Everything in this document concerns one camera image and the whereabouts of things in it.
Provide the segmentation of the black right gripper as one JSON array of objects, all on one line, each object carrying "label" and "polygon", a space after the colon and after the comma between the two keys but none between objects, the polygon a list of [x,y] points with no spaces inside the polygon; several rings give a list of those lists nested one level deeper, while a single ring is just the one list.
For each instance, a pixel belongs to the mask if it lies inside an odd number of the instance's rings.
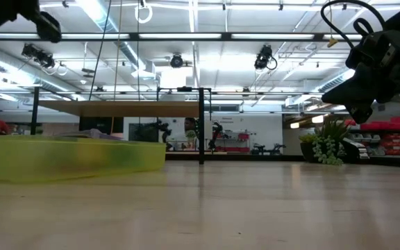
[{"label": "black right gripper", "polygon": [[357,105],[388,102],[400,94],[400,32],[365,36],[351,49],[346,66],[354,75],[322,96],[324,103]]}]

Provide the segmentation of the yellow-green translucent plastic box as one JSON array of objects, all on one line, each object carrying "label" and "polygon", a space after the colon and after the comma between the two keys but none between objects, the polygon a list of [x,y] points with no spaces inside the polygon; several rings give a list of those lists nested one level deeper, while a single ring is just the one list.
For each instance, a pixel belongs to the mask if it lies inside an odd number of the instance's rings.
[{"label": "yellow-green translucent plastic box", "polygon": [[39,183],[162,169],[165,145],[81,137],[0,135],[0,181]]}]

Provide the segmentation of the green trailing plant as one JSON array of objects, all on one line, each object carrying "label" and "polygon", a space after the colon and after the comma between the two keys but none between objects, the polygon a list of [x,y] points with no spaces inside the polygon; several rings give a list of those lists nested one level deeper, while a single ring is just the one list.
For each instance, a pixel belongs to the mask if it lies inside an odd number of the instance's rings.
[{"label": "green trailing plant", "polygon": [[325,165],[342,165],[338,156],[340,144],[348,133],[348,126],[341,120],[328,118],[320,128],[315,129],[312,142],[314,159]]}]

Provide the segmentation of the black rounded seat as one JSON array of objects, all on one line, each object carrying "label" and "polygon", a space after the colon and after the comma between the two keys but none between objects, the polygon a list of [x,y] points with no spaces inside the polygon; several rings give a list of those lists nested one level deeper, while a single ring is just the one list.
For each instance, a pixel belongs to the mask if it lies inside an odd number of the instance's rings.
[{"label": "black rounded seat", "polygon": [[363,144],[349,138],[344,138],[340,144],[345,152],[345,156],[341,157],[344,163],[358,164],[362,160],[369,160],[367,149]]}]

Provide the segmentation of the small plant dark pot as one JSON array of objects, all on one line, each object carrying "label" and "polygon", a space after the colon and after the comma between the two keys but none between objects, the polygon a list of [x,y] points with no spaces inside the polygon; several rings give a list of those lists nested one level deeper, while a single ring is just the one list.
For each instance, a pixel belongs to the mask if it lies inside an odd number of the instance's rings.
[{"label": "small plant dark pot", "polygon": [[313,142],[317,139],[315,134],[300,135],[300,147],[304,159],[309,163],[317,163],[318,158],[315,157],[315,152],[313,151]]}]

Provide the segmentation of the black background equipment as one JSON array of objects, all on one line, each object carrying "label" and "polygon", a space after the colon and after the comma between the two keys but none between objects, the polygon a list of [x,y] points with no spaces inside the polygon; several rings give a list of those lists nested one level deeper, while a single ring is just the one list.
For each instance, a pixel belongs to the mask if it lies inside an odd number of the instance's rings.
[{"label": "black background equipment", "polygon": [[279,156],[281,155],[281,149],[286,148],[284,144],[275,144],[272,149],[267,149],[265,145],[262,144],[254,144],[253,149],[251,150],[252,155],[269,155],[269,156]]}]

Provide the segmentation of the red white work cart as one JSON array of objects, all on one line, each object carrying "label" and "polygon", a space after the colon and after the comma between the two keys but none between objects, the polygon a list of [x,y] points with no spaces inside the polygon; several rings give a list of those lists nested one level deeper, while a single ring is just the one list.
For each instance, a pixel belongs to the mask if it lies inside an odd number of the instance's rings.
[{"label": "red white work cart", "polygon": [[227,153],[243,153],[250,152],[251,134],[247,131],[230,131],[225,130],[217,138],[217,150]]}]

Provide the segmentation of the black beam with lights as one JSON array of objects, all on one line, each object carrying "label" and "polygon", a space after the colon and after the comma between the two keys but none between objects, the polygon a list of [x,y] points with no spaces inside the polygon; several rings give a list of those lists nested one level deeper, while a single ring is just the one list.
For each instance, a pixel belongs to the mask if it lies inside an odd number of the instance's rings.
[{"label": "black beam with lights", "polygon": [[63,33],[63,42],[101,41],[258,41],[258,42],[327,42],[343,41],[340,35],[328,33]]}]

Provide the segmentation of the round black spotlight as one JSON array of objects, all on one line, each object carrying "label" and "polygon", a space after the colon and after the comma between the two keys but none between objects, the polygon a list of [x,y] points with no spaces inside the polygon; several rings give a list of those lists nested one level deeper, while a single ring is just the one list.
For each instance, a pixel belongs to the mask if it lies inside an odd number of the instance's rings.
[{"label": "round black spotlight", "polygon": [[180,53],[174,53],[169,64],[172,68],[181,68],[184,66],[182,55]]}]

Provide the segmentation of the wooden tabletop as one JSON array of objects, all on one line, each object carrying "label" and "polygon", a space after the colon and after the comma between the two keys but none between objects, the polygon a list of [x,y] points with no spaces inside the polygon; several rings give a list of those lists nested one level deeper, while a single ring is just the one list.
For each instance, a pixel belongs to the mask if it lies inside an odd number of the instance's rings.
[{"label": "wooden tabletop", "polygon": [[79,117],[198,117],[192,101],[39,101],[39,105]]}]

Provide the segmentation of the black cabinet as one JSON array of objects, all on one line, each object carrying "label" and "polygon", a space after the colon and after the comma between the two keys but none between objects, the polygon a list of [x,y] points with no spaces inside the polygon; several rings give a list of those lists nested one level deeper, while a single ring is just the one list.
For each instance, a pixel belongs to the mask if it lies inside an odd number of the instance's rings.
[{"label": "black cabinet", "polygon": [[86,131],[97,129],[105,134],[123,133],[124,118],[123,117],[80,117],[78,129]]}]

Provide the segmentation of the black metal frame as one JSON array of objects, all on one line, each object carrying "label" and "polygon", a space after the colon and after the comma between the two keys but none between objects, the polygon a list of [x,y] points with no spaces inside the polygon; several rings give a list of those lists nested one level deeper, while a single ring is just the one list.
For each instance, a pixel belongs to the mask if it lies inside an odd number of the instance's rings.
[{"label": "black metal frame", "polygon": [[207,88],[202,88],[202,87],[157,87],[156,90],[156,100],[160,101],[160,92],[163,90],[166,90],[167,93],[176,91],[176,92],[181,92],[181,93],[188,93],[188,92],[196,92],[199,97],[198,97],[198,110],[199,110],[199,119],[200,121],[198,122],[197,125],[197,132],[198,132],[198,141],[199,141],[199,157],[198,161],[201,166],[204,165],[206,155],[205,155],[205,91],[209,92],[209,97],[212,96],[212,89],[210,87]]}]

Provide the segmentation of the black metal post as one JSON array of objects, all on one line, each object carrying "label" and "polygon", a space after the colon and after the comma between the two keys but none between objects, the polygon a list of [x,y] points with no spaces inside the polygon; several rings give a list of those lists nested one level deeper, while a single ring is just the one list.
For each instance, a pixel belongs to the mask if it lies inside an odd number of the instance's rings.
[{"label": "black metal post", "polygon": [[33,109],[31,117],[31,135],[36,134],[37,120],[38,120],[38,107],[39,107],[40,88],[34,87],[33,93]]}]

